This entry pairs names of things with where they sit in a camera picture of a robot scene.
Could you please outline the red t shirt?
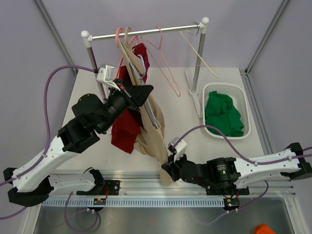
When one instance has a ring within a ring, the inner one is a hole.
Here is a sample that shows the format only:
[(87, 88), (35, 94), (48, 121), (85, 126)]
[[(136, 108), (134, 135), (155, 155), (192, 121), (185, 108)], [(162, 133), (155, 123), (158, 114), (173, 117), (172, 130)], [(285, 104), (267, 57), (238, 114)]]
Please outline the red t shirt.
[[(135, 50), (135, 55), (141, 55), (143, 57), (145, 67), (148, 69), (150, 64), (148, 61), (146, 46), (143, 43), (140, 43), (133, 48)], [(120, 67), (118, 79), (131, 83), (131, 79), (125, 65)], [(140, 112), (132, 109), (125, 110), (122, 116), (119, 117), (112, 126), (111, 144), (131, 154), (134, 149), (136, 138), (142, 132), (140, 129), (141, 126), (142, 120)]]

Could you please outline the beige t shirt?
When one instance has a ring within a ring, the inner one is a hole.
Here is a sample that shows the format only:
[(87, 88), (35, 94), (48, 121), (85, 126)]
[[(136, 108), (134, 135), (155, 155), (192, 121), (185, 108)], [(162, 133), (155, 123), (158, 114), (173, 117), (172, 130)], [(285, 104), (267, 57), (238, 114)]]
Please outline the beige t shirt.
[[(128, 42), (117, 40), (118, 47), (124, 59), (130, 80), (133, 85), (144, 85), (143, 77), (147, 68), (143, 58), (134, 54)], [(162, 166), (168, 162), (168, 152), (164, 141), (164, 116), (152, 95), (148, 96), (144, 105), (140, 108), (142, 126), (141, 134), (136, 137), (135, 149), (155, 158)]]

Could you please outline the pink wire hanger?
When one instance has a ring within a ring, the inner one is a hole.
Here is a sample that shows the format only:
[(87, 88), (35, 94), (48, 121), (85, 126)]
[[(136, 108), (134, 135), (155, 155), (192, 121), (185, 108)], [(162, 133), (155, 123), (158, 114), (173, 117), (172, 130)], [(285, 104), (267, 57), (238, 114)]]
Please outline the pink wire hanger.
[[(177, 97), (181, 97), (181, 91), (180, 88), (178, 86), (178, 83), (175, 81), (175, 76), (173, 75), (173, 72), (163, 54), (162, 51), (162, 41), (163, 41), (163, 32), (161, 30), (161, 28), (159, 26), (156, 26), (156, 29), (159, 30), (160, 32), (160, 41), (159, 41), (159, 45), (155, 45), (153, 44), (150, 40), (148, 40), (145, 36), (141, 36), (141, 40), (148, 52), (148, 54), (151, 56), (152, 60), (154, 61), (154, 63), (157, 65), (157, 68), (160, 70), (160, 72), (162, 73), (163, 77), (166, 79), (166, 81), (168, 82), (169, 86), (171, 87), (171, 89), (173, 90), (173, 92), (175, 93), (175, 95)], [(164, 72), (163, 68), (159, 65), (158, 61), (155, 59), (154, 55), (152, 54), (151, 50), (149, 49), (148, 45), (150, 44), (151, 46), (153, 46), (156, 50), (159, 51), (164, 63), (165, 63), (165, 68), (168, 70), (168, 73), (170, 75), (171, 78), (168, 77), (167, 73)]]

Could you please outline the beige wooden hanger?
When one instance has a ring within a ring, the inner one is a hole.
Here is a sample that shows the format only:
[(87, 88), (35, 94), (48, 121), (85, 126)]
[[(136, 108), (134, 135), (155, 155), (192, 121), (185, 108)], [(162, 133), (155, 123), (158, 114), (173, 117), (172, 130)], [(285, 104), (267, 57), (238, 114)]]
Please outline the beige wooden hanger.
[(130, 47), (132, 45), (133, 41), (135, 40), (134, 37), (129, 39), (129, 33), (131, 32), (131, 30), (132, 30), (132, 28), (130, 26), (127, 26), (125, 29), (125, 32), (124, 32), (124, 41), (128, 47)]

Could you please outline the green t shirt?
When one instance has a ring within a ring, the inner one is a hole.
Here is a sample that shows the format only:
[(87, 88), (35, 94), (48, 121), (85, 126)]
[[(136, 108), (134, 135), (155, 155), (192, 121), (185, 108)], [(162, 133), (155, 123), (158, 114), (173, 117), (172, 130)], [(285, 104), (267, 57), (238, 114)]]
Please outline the green t shirt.
[(218, 128), (227, 137), (242, 137), (244, 124), (241, 114), (234, 107), (233, 99), (217, 91), (209, 93), (205, 109), (205, 124)]

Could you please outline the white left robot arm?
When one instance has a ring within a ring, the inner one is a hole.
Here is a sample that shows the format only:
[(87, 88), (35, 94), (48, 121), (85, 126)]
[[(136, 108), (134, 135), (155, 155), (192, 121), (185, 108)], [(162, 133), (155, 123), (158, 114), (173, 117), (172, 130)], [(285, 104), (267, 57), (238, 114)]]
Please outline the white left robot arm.
[(71, 158), (97, 143), (127, 109), (138, 110), (153, 91), (152, 85), (131, 85), (115, 79), (108, 99), (85, 94), (72, 106), (74, 118), (65, 124), (48, 147), (20, 168), (7, 168), (3, 175), (13, 185), (8, 191), (11, 203), (23, 207), (41, 204), (51, 195), (76, 192), (98, 195), (105, 180), (99, 170), (75, 175), (56, 175), (55, 170)]

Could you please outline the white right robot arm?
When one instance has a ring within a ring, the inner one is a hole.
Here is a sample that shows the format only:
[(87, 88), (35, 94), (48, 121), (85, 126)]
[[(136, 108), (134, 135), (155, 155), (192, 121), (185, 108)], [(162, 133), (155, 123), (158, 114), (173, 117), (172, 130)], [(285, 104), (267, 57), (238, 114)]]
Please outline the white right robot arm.
[(298, 142), (276, 154), (244, 160), (241, 157), (220, 157), (196, 164), (187, 159), (186, 143), (175, 148), (161, 167), (173, 181), (183, 180), (206, 189), (208, 195), (249, 194), (248, 186), (270, 178), (288, 177), (302, 180), (312, 176), (312, 166), (305, 159)]

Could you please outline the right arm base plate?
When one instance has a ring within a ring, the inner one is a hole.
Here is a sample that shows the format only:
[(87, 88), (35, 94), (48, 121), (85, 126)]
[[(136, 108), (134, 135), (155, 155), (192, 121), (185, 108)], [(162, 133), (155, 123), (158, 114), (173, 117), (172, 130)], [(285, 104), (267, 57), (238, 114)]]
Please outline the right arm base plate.
[(222, 182), (217, 184), (210, 184), (206, 187), (207, 195), (222, 195), (225, 197), (237, 195), (249, 195), (249, 188), (238, 189), (233, 182)]

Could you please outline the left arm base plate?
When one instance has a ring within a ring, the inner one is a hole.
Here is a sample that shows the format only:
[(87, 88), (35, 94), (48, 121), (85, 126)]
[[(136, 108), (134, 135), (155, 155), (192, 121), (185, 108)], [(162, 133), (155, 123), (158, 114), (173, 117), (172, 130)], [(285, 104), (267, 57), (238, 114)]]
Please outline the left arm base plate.
[(102, 190), (98, 193), (98, 195), (111, 195), (111, 196), (119, 195), (120, 183), (121, 183), (120, 180), (106, 179), (105, 185), (102, 188)]

